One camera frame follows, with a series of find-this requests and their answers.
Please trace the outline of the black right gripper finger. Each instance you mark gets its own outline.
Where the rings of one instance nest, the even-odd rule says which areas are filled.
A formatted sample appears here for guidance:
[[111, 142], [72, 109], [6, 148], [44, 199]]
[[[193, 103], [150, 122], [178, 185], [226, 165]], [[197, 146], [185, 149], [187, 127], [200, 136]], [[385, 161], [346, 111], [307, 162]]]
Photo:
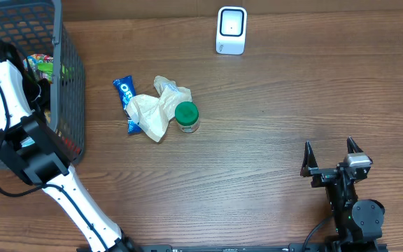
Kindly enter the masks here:
[[304, 146], [304, 159], [302, 163], [302, 172], [309, 172], [311, 170], [318, 169], [315, 155], [310, 144], [310, 141], [306, 141]]
[[356, 144], [351, 136], [349, 136], [346, 140], [348, 154], [351, 153], [362, 153], [363, 150]]

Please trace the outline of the green lid jar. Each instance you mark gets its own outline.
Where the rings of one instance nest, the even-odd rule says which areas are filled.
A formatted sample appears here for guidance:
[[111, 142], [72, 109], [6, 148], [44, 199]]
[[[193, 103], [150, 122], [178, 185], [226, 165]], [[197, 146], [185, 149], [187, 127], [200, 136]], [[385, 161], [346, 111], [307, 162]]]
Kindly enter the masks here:
[[175, 120], [184, 133], [193, 133], [199, 127], [199, 111], [191, 101], [181, 102], [175, 108]]

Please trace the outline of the beige paper bag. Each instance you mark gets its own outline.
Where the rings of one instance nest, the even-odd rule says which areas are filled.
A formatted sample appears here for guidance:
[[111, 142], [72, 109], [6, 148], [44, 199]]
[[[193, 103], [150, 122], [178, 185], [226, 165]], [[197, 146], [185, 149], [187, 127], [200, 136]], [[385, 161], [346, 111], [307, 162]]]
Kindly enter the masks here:
[[191, 102], [192, 93], [186, 87], [178, 87], [174, 80], [156, 76], [153, 83], [159, 97], [138, 94], [127, 105], [127, 115], [148, 137], [160, 142], [169, 121], [175, 117], [175, 109], [182, 102]]

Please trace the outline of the blue Oreo cookie pack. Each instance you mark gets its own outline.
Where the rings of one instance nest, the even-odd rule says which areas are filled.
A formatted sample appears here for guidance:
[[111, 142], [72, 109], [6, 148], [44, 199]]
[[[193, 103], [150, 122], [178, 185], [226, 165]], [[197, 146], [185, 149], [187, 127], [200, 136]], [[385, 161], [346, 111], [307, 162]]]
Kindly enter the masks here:
[[127, 116], [127, 133], [138, 134], [141, 133], [141, 128], [131, 119], [127, 112], [127, 106], [130, 100], [136, 96], [136, 90], [131, 76], [125, 76], [123, 78], [115, 79], [113, 86], [118, 91], [122, 109]]

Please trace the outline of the green snack packet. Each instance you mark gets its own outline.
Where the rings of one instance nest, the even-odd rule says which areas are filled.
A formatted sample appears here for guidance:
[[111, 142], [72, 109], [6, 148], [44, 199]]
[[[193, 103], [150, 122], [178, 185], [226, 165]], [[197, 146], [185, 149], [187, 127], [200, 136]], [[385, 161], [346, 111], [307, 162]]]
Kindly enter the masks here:
[[23, 60], [24, 68], [32, 70], [35, 81], [46, 79], [52, 84], [53, 57], [44, 54], [33, 54]]

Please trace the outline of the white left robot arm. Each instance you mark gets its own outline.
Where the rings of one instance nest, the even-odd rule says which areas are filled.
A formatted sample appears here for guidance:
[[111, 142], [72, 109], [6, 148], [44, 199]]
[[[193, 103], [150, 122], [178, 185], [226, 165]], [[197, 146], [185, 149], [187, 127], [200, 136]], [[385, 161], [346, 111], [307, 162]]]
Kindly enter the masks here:
[[42, 190], [55, 200], [83, 233], [89, 251], [137, 251], [134, 242], [92, 199], [72, 155], [52, 131], [41, 110], [43, 93], [14, 45], [0, 41], [0, 161], [31, 188], [7, 197]]

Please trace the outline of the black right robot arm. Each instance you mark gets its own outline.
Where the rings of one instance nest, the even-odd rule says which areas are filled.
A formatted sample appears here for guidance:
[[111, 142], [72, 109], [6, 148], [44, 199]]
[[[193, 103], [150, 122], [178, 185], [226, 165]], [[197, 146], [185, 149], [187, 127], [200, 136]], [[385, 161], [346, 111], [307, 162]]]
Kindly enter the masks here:
[[325, 251], [379, 251], [385, 208], [374, 199], [359, 200], [355, 184], [366, 179], [373, 160], [347, 138], [347, 154], [335, 168], [320, 168], [309, 141], [304, 145], [300, 175], [311, 177], [313, 188], [324, 188], [337, 235], [325, 239]]

